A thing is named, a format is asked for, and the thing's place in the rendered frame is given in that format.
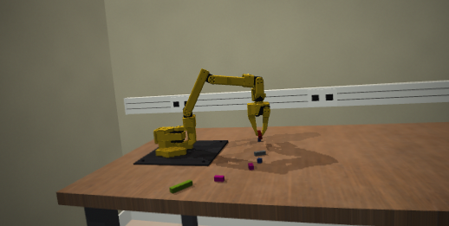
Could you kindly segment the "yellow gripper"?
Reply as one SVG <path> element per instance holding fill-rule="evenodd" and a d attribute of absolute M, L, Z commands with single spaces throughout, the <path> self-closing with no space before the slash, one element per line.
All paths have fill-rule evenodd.
<path fill-rule="evenodd" d="M 253 130 L 255 134 L 258 136 L 257 132 L 257 123 L 256 123 L 256 117 L 259 117 L 260 115 L 263 115 L 263 128 L 262 128 L 262 136 L 264 135 L 265 131 L 267 130 L 268 120 L 270 117 L 270 103 L 265 101 L 258 101 L 253 103 L 247 103 L 247 111 L 248 111 L 248 118 L 250 120 L 250 123 L 253 127 Z M 256 117 L 255 117 L 256 115 Z"/>

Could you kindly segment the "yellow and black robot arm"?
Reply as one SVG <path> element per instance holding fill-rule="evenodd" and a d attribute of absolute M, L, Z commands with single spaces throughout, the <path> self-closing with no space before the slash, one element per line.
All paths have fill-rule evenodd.
<path fill-rule="evenodd" d="M 210 72 L 201 68 L 198 79 L 192 89 L 188 101 L 183 108 L 183 125 L 170 127 L 161 127 L 155 131 L 156 141 L 159 142 L 159 149 L 156 150 L 156 156 L 166 158 L 186 155 L 187 149 L 192 149 L 197 140 L 196 136 L 196 117 L 192 110 L 198 100 L 200 92 L 205 82 L 218 85 L 232 85 L 242 87 L 252 87 L 252 101 L 264 101 L 264 79 L 252 74 L 242 74 L 242 77 L 212 75 Z M 185 140 L 187 131 L 188 140 Z M 175 144 L 174 144 L 175 143 Z M 177 145 L 176 145 L 177 144 Z"/>

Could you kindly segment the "lime green rectangular rod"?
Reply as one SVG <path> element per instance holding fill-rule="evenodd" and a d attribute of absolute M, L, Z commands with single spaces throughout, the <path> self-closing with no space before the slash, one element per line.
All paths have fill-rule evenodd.
<path fill-rule="evenodd" d="M 176 184 L 176 185 L 170 187 L 170 192 L 173 194 L 173 193 L 175 193 L 177 191 L 183 190 L 183 189 L 185 189 L 187 187 L 190 187 L 190 186 L 192 186 L 192 180 L 189 179 L 189 180 L 187 180 L 187 181 L 185 181 L 183 183 Z"/>

